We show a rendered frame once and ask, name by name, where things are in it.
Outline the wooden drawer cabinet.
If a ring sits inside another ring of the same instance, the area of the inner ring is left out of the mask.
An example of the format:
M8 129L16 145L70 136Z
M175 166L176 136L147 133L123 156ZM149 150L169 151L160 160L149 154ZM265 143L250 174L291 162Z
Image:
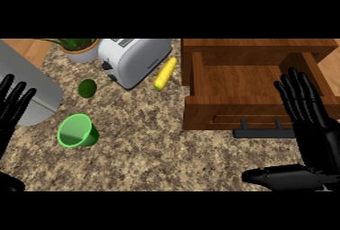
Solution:
M339 47L334 39L182 39L182 84L189 86L192 54L219 66L277 66L290 53L311 53L321 62Z

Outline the open wooden drawer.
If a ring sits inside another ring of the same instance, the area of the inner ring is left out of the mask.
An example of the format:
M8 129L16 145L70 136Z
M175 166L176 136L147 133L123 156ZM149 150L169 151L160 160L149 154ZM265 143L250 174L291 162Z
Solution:
M241 124L250 128L274 128L277 121L285 128L291 127L274 86L290 67L308 75L330 117L340 119L340 96L327 84L311 53L288 54L275 66L212 66L203 62L203 53L195 52L191 58L183 129L232 130Z

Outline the dark green avocado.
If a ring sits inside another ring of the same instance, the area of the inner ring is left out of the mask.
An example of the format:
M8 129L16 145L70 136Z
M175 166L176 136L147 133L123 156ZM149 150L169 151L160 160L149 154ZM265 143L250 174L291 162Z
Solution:
M92 79L86 79L79 85L79 94L83 98L90 98L98 90L96 82Z

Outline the yellow corn cob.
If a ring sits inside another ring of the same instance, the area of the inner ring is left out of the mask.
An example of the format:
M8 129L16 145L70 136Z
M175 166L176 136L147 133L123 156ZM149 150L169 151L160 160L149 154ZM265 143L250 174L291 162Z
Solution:
M154 88L161 91L166 87L166 84L169 82L170 76L173 74L173 71L176 69L176 58L172 57L169 61L164 64L164 67L154 79Z

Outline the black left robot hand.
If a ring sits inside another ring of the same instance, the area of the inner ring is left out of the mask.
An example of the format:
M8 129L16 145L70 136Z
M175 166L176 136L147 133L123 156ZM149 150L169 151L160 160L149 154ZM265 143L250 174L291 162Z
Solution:
M15 76L8 74L0 82L0 159L6 152L6 147L15 133L19 119L37 93L37 90L31 88L27 93L22 94L27 87L27 83L24 81L16 84L13 90L9 90L13 80ZM5 172L0 172L0 192L24 192L24 190L24 182Z

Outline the silver toaster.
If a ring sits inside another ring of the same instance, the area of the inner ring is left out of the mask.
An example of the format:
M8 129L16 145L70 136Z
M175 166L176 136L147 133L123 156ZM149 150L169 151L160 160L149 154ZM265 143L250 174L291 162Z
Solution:
M170 39L104 39L98 45L101 66L110 79L132 90L172 52Z

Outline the potted green plant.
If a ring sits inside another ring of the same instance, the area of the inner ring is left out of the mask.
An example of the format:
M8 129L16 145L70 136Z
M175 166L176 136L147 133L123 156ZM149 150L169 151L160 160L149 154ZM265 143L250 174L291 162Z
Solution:
M87 63L98 58L99 39L45 39L59 45L74 63Z

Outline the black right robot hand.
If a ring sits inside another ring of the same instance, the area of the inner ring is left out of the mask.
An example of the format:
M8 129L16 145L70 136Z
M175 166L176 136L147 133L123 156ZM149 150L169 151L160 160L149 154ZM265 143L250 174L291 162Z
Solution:
M288 74L274 85L293 122L305 164L247 170L243 181L272 191L340 193L340 122L328 115L321 95L303 72L290 67Z

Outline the green plastic cup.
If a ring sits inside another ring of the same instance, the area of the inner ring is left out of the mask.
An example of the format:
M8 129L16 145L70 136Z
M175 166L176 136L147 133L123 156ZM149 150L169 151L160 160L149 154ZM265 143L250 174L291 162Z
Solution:
M58 141L64 147L92 146L98 137L98 129L86 114L76 113L61 122Z

